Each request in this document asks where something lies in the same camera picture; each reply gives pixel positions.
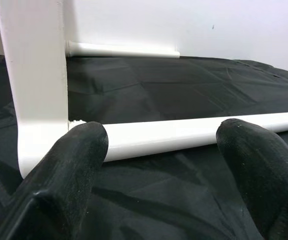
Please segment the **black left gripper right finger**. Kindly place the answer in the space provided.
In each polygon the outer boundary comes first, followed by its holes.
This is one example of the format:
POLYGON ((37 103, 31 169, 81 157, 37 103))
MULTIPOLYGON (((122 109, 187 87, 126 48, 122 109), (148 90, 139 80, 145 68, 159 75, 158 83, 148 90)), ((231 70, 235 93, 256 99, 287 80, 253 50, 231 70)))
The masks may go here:
POLYGON ((244 120, 223 121, 218 149, 259 233, 288 240, 288 145, 271 130, 244 120))

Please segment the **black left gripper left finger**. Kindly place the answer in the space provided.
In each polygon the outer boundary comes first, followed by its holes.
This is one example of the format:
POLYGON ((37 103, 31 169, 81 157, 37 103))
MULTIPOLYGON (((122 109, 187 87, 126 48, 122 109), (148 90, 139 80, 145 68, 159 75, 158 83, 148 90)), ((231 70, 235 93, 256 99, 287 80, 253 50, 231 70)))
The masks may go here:
POLYGON ((56 141, 0 214, 0 240, 73 240, 108 152, 104 126, 87 122, 56 141))

